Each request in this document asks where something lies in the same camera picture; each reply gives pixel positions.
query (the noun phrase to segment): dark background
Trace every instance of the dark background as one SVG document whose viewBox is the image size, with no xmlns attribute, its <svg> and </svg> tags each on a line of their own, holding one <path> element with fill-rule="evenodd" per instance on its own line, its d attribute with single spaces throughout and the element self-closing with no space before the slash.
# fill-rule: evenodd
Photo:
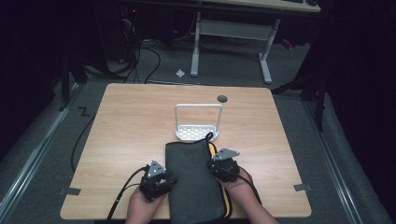
<svg viewBox="0 0 396 224">
<path fill-rule="evenodd" d="M 335 112 L 361 167 L 395 220 L 391 212 L 396 203 L 395 3 L 322 0 L 319 4 L 322 15 L 352 16 L 353 20 L 324 23 L 319 29 L 314 21 L 285 19 L 276 43 L 287 39 L 294 46 L 312 44 L 296 78 L 321 74 L 322 65 L 330 65 L 327 92 Z M 89 2 L 0 3 L 1 158 L 53 99 L 52 88 L 61 76 L 65 55 L 103 72 L 106 60 L 128 58 L 120 36 L 122 26 L 115 19 L 117 8 L 108 8 L 108 12 L 99 8 L 101 13 L 95 14 Z M 184 34 L 190 28 L 191 12 L 139 11 L 146 15 L 142 24 L 148 27 L 146 32 L 165 44 L 172 45 L 173 30 Z M 151 13 L 161 15 L 156 17 L 160 20 L 148 16 Z M 102 18 L 113 21 L 103 23 Z"/>
</svg>

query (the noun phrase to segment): gray carpet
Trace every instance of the gray carpet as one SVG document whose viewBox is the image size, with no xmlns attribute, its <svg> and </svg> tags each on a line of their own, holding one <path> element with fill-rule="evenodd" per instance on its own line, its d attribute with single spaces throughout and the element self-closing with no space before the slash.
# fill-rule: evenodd
<svg viewBox="0 0 396 224">
<path fill-rule="evenodd" d="M 201 85 L 219 86 L 251 86 L 276 88 L 293 80 L 302 58 L 309 46 L 300 46 L 295 49 L 284 49 L 274 45 L 268 63 L 273 75 L 273 84 L 263 83 L 257 55 L 245 52 L 229 52 L 227 49 L 202 50 L 200 61 L 200 75 L 192 78 L 189 75 L 191 67 L 191 46 L 174 46 L 168 48 L 158 45 L 155 48 L 161 55 L 158 70 L 152 75 L 149 82 L 177 82 Z M 157 56 L 149 50 L 141 50 L 137 74 L 143 82 L 158 62 Z M 184 77 L 177 77 L 178 69 L 186 72 Z M 128 82 L 133 82 L 131 74 Z M 68 221 L 59 216 L 64 196 L 58 195 L 60 188 L 69 186 L 73 172 L 70 157 L 78 136 L 95 114 L 105 87 L 108 83 L 115 82 L 105 77 L 90 77 L 89 82 L 82 88 L 75 102 L 70 105 L 69 112 L 63 123 L 56 131 L 49 144 L 49 151 L 42 161 L 32 182 L 24 192 L 21 200 L 12 213 L 9 223 L 93 223 L 93 221 Z M 347 214 L 338 196 L 326 166 L 321 144 L 316 134 L 316 127 L 310 122 L 303 102 L 288 91 L 287 94 L 275 95 L 276 106 L 279 111 L 290 147 L 296 160 L 302 180 L 312 189 L 307 192 L 311 203 L 312 215 L 306 218 L 280 218 L 281 223 L 349 223 Z M 82 109 L 86 107 L 88 117 L 81 116 Z M 7 156 L 6 163 L 2 163 L 0 177 L 2 177 L 2 196 L 12 184 L 16 174 L 21 169 L 23 162 L 30 155 L 32 147 L 37 145 L 37 139 L 46 125 L 51 122 L 51 115 L 57 112 L 43 112 L 45 119 L 32 126 L 32 131 L 27 133 Z M 342 174 L 350 187 L 352 196 L 358 206 L 363 223 L 391 223 L 382 205 L 376 199 L 370 183 L 362 172 L 359 163 L 351 152 L 336 116 L 332 111 L 331 101 L 327 99 L 324 113 L 324 135 Z M 76 148 L 74 162 L 78 162 L 89 129 L 82 135 Z"/>
</svg>

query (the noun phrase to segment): forearm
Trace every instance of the forearm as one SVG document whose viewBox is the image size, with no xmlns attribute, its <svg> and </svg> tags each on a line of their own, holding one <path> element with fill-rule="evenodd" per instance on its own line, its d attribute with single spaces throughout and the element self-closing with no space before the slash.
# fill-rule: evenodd
<svg viewBox="0 0 396 224">
<path fill-rule="evenodd" d="M 241 204 L 251 224 L 279 224 L 278 221 L 259 203 Z"/>
</svg>

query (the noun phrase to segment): black fabric cloth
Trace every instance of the black fabric cloth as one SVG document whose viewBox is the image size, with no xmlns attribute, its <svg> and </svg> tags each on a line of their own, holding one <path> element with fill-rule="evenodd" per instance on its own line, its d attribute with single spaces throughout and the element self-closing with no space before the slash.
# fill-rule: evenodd
<svg viewBox="0 0 396 224">
<path fill-rule="evenodd" d="M 178 178 L 169 193 L 172 224 L 219 222 L 231 214 L 231 202 L 206 166 L 209 144 L 203 139 L 165 146 L 166 170 Z"/>
</svg>

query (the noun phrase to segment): wooden table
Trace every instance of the wooden table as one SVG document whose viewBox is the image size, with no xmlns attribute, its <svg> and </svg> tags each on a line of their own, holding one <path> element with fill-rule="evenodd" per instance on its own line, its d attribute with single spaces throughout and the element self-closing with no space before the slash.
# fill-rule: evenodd
<svg viewBox="0 0 396 224">
<path fill-rule="evenodd" d="M 134 171 L 152 160 L 165 165 L 165 144 L 177 141 L 175 105 L 219 104 L 219 95 L 228 102 L 222 104 L 219 137 L 213 143 L 240 152 L 235 160 L 252 174 L 263 205 L 275 217 L 308 217 L 311 208 L 305 192 L 293 187 L 302 180 L 268 89 L 110 84 L 70 185 L 81 192 L 66 196 L 62 218 L 106 219 Z M 142 174 L 131 183 L 139 183 Z M 133 190 L 124 193 L 113 218 L 126 217 Z M 244 216 L 233 203 L 232 217 Z M 167 199 L 155 218 L 169 218 Z"/>
</svg>

